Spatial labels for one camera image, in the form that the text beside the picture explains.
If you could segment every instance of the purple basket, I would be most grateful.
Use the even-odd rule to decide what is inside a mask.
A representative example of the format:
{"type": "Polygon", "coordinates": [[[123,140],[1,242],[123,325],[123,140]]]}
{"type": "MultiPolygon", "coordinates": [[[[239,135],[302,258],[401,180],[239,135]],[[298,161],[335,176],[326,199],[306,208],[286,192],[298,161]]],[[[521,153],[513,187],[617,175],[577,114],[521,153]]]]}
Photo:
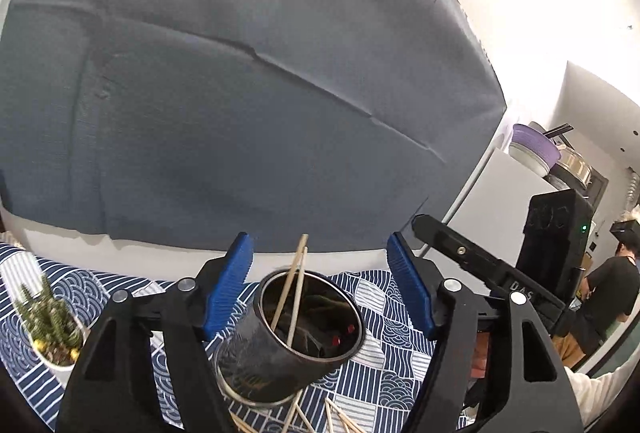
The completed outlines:
{"type": "Polygon", "coordinates": [[[514,124],[513,139],[511,140],[538,155],[549,168],[560,160],[560,151],[556,145],[530,126],[514,124]]]}

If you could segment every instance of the gray cloth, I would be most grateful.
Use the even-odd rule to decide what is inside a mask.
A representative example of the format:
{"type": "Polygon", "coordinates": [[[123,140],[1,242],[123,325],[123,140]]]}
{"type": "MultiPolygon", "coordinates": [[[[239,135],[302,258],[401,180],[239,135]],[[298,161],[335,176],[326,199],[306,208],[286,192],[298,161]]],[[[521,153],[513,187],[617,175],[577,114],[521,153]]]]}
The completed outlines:
{"type": "Polygon", "coordinates": [[[14,214],[263,252],[444,216],[505,109],[456,0],[12,0],[0,97],[14,214]]]}

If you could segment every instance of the white sleeve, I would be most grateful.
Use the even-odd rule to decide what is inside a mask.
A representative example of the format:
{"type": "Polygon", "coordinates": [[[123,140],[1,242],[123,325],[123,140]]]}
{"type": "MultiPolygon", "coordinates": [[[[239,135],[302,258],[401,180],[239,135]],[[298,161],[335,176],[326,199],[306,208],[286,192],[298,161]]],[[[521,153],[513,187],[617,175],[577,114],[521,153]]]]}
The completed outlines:
{"type": "Polygon", "coordinates": [[[575,400],[578,402],[584,426],[596,420],[611,405],[625,386],[631,372],[634,371],[638,359],[640,359],[640,345],[624,365],[597,379],[591,379],[584,373],[573,373],[569,368],[564,369],[574,389],[575,400]]]}

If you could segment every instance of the potted plant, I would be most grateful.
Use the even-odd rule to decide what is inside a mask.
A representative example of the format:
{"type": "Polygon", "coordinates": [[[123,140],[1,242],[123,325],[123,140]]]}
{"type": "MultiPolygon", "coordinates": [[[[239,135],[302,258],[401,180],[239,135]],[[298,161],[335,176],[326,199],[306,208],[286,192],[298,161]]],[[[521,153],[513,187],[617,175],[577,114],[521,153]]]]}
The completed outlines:
{"type": "Polygon", "coordinates": [[[45,275],[42,277],[42,291],[37,297],[25,285],[21,286],[21,291],[24,301],[17,302],[16,308],[33,350],[62,386],[66,386],[86,340],[87,330],[69,311],[66,302],[53,296],[45,275]]]}

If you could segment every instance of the dark cup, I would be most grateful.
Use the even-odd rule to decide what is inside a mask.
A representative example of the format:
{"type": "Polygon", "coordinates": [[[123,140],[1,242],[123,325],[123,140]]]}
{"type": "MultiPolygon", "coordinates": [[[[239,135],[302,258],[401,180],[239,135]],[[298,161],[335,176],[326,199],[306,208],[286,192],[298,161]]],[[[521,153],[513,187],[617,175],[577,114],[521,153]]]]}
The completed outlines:
{"type": "Polygon", "coordinates": [[[213,358],[223,393],[245,405],[282,405],[353,357],[365,339],[362,316],[346,292],[321,274],[305,272],[292,347],[287,347],[297,275],[276,331],[273,318],[287,270],[262,280],[232,336],[213,358]]]}

